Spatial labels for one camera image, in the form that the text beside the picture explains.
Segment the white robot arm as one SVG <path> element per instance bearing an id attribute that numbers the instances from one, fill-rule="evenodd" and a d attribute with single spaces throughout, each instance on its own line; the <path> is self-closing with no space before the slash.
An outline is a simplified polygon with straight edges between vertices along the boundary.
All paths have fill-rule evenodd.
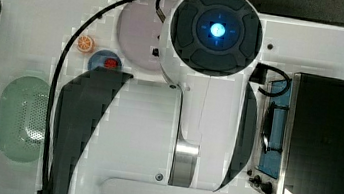
<path id="1" fill-rule="evenodd" d="M 155 79 L 100 66 L 62 87 L 38 194 L 101 194 L 116 178 L 222 189 L 254 145 L 262 30 L 248 0 L 178 0 L 162 23 Z"/>

